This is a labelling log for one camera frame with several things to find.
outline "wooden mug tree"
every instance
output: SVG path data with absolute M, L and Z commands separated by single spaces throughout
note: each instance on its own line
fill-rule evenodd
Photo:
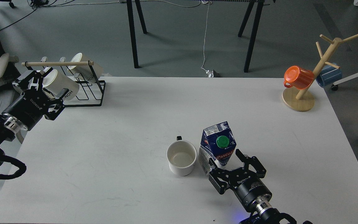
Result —
M 319 55 L 320 55 L 321 59 L 313 70 L 313 74 L 314 74 L 313 81 L 320 74 L 321 70 L 323 69 L 323 67 L 325 65 L 330 65 L 334 68 L 339 68 L 339 66 L 328 62 L 328 60 L 330 60 L 331 56 L 338 49 L 340 44 L 358 37 L 358 34 L 348 37 L 348 38 L 345 38 L 343 40 L 338 37 L 334 38 L 334 40 L 330 40 L 328 37 L 324 36 L 323 34 L 321 34 L 320 37 L 323 40 L 330 43 L 330 46 L 328 47 L 327 51 L 325 51 L 325 53 L 323 54 L 321 52 L 320 44 L 318 42 L 316 42 L 317 50 L 319 51 Z M 314 97 L 310 92 L 307 91 L 310 86 L 311 85 L 309 85 L 307 88 L 305 88 L 303 90 L 299 90 L 294 86 L 291 88 L 286 88 L 284 90 L 284 92 L 282 93 L 282 99 L 283 99 L 284 103 L 287 106 L 289 106 L 291 109 L 300 111 L 300 112 L 305 112 L 305 111 L 312 109 L 314 106 Z

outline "white ceramic cup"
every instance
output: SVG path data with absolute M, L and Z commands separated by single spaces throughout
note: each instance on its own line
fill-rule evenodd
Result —
M 80 62 L 80 61 L 93 61 L 93 60 L 86 57 L 83 53 L 78 53 L 71 59 L 71 62 Z M 103 73 L 103 68 L 100 65 L 98 65 L 95 61 L 94 61 L 94 65 L 92 66 L 92 68 L 94 69 L 95 74 L 99 79 Z M 87 66 L 74 65 L 74 66 L 69 66 L 68 69 L 71 70 L 72 73 L 81 73 L 82 75 L 80 75 L 78 77 L 81 80 L 85 80 L 89 83 L 96 82 L 96 79 L 94 78 L 92 71 L 88 65 Z
M 68 88 L 68 92 L 64 95 L 63 100 L 71 100 L 77 95 L 80 89 L 80 85 L 78 83 L 74 82 L 71 78 L 68 78 L 56 69 L 53 69 L 45 76 L 42 84 L 44 88 L 51 92 L 54 96 L 58 95 L 62 89 Z
M 177 140 L 168 147 L 167 159 L 172 173 L 183 177 L 193 171 L 197 150 L 192 143 L 178 136 Z

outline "mug handle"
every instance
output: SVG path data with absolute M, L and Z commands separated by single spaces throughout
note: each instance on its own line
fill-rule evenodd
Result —
M 292 85 L 291 85 L 290 83 L 286 82 L 286 81 L 284 81 L 284 86 L 287 87 L 287 88 L 291 88 L 291 87 L 292 87 Z

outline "blue cup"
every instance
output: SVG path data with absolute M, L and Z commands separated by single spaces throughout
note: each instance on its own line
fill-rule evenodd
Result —
M 333 82 L 342 79 L 342 71 L 340 69 L 334 68 L 331 65 L 326 65 L 321 70 L 320 74 L 316 77 L 316 82 L 321 87 L 325 87 Z

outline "mug rack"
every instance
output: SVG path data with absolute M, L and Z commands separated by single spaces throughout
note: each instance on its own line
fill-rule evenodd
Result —
M 84 79 L 83 81 L 80 80 L 79 78 L 76 78 L 75 82 L 78 83 L 81 88 L 83 93 L 85 94 L 84 98 L 79 98 L 78 94 L 76 95 L 77 101 L 79 102 L 83 102 L 83 103 L 78 103 L 78 104 L 65 104 L 66 107 L 90 107 L 90 106 L 101 106 L 103 103 L 103 98 L 104 98 L 104 92 L 105 92 L 105 88 L 106 88 L 106 82 L 104 80 L 99 80 L 95 70 L 93 68 L 94 62 L 93 61 L 81 61 L 81 62 L 64 62 L 62 60 L 64 60 L 64 58 L 61 59 L 60 62 L 46 62 L 45 60 L 46 57 L 43 57 L 43 59 L 41 60 L 41 62 L 23 62 L 21 65 L 25 66 L 28 70 L 33 70 L 32 66 L 42 66 L 43 68 L 45 67 L 52 67 L 52 66 L 60 66 L 60 68 L 62 69 L 64 75 L 66 75 L 66 73 L 64 72 L 63 67 L 66 67 L 68 71 L 70 71 L 70 73 L 74 76 L 73 72 L 71 72 L 71 70 L 68 68 L 69 66 L 89 66 L 89 69 L 92 72 L 93 77 L 95 78 L 96 84 L 98 86 L 98 88 L 92 88 L 93 84 L 89 83 L 87 81 L 85 81 L 84 75 L 80 73 L 80 76 L 82 76 L 82 78 Z M 101 96 L 97 97 L 95 96 L 95 89 L 100 91 Z M 90 99 L 90 95 L 93 96 L 93 99 L 95 102 L 97 103 L 85 103 L 85 102 L 90 102 L 92 101 Z
M 353 35 L 351 37 L 341 39 L 339 37 L 334 38 L 334 40 L 330 40 L 328 37 L 324 36 L 323 34 L 320 35 L 320 37 L 330 43 L 330 46 L 323 54 L 321 51 L 320 44 L 316 42 L 317 51 L 320 55 L 320 61 L 316 65 L 316 67 L 313 70 L 314 78 L 311 82 L 311 84 L 314 82 L 314 80 L 317 78 L 317 76 L 320 74 L 321 70 L 325 65 L 330 65 L 334 68 L 339 69 L 339 66 L 334 65 L 328 60 L 330 60 L 331 56 L 334 54 L 334 52 L 338 49 L 338 47 L 347 41 L 353 40 L 358 37 L 358 34 Z M 286 88 L 284 92 L 282 93 L 282 100 L 284 103 L 291 109 L 299 111 L 299 112 L 306 112 L 311 110 L 314 107 L 314 96 L 308 92 L 307 90 L 310 88 L 311 84 L 304 89 L 297 89 L 295 86 L 291 88 Z

